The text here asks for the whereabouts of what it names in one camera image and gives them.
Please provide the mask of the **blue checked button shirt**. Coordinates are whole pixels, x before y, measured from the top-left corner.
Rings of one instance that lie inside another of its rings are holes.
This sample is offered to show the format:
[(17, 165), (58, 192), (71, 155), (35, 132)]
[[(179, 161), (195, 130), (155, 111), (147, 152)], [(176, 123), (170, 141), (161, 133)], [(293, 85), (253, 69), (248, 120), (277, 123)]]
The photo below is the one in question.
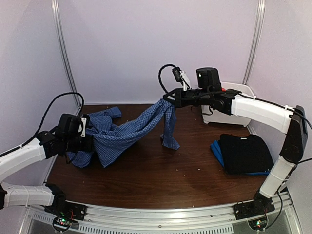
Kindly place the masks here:
[(169, 102), (160, 99), (146, 109), (134, 120), (121, 125), (113, 124), (113, 119), (122, 117), (118, 107), (88, 114), (90, 122), (86, 134), (93, 137), (91, 152), (78, 150), (68, 152), (69, 162), (79, 168), (89, 165), (93, 153), (99, 157), (103, 167), (112, 164), (125, 150), (150, 133), (164, 119), (163, 134), (160, 135), (162, 145), (173, 150), (180, 148), (174, 139), (173, 132), (176, 124), (175, 108)]

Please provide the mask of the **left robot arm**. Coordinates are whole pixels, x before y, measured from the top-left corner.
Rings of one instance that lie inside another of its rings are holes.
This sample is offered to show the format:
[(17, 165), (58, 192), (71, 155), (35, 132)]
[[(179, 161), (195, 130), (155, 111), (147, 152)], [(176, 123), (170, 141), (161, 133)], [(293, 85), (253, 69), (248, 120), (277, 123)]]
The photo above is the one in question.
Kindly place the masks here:
[(3, 180), (36, 162), (62, 156), (73, 162), (68, 153), (92, 152), (93, 136), (86, 133), (88, 115), (62, 114), (59, 123), (50, 131), (36, 132), (32, 139), (0, 155), (0, 207), (43, 206), (45, 211), (68, 220), (74, 213), (66, 202), (65, 193), (54, 184), (42, 186), (14, 185)]

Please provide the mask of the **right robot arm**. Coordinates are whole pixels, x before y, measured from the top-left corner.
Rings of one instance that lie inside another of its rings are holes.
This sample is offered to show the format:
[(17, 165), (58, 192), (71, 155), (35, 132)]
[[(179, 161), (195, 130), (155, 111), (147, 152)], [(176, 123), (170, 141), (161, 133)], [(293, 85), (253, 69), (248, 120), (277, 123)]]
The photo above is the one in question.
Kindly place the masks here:
[(223, 90), (218, 70), (213, 67), (196, 70), (197, 89), (191, 88), (185, 72), (179, 67), (174, 66), (172, 72), (175, 80), (183, 86), (166, 91), (163, 99), (176, 108), (210, 106), (230, 116), (245, 117), (271, 126), (286, 135), (277, 162), (250, 204), (252, 214), (262, 214), (268, 208), (271, 197), (297, 165), (303, 162), (308, 140), (307, 128), (311, 126), (305, 118), (304, 108), (299, 105), (294, 108), (282, 106), (234, 89)]

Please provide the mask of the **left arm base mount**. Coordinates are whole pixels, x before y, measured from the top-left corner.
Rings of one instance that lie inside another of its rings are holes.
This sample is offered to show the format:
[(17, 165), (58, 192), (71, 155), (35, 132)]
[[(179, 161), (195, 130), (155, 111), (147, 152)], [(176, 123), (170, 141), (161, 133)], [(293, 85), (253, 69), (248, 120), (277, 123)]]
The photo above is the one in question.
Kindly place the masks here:
[(70, 229), (78, 229), (79, 222), (83, 221), (86, 215), (87, 206), (65, 202), (63, 209), (57, 209), (56, 206), (43, 206), (44, 211), (53, 214), (52, 227), (56, 232), (63, 233)]

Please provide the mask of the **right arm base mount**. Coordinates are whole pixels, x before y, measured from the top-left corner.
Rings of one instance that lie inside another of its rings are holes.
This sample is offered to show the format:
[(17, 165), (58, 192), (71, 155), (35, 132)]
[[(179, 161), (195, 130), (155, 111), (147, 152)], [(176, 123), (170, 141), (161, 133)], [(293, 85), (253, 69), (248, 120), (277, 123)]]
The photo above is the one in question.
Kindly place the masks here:
[(268, 213), (275, 210), (273, 204), (263, 206), (258, 201), (239, 201), (234, 205), (236, 220), (247, 219), (253, 231), (263, 231), (269, 224)]

